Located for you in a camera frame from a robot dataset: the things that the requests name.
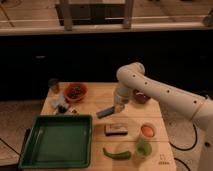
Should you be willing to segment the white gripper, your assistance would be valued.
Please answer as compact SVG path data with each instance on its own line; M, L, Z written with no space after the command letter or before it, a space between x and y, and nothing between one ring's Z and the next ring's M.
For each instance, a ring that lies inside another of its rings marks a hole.
M120 113L125 109L125 104L130 100L132 89L123 83L118 83L114 91L114 112Z

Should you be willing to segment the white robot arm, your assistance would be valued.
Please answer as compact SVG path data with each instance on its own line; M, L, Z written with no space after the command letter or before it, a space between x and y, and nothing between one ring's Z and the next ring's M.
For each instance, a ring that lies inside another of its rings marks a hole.
M118 84L114 91L114 105L125 105L134 89L167 104L205 132L205 140L197 171L213 171L213 100L155 81L145 76L139 63L120 67L116 72Z

